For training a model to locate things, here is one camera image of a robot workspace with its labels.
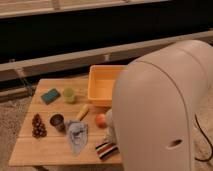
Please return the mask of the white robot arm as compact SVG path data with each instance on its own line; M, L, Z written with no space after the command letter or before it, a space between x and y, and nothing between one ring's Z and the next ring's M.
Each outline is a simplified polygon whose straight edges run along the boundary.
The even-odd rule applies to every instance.
M213 87L213 46L177 42L128 64L112 116L124 171L194 171L193 115Z

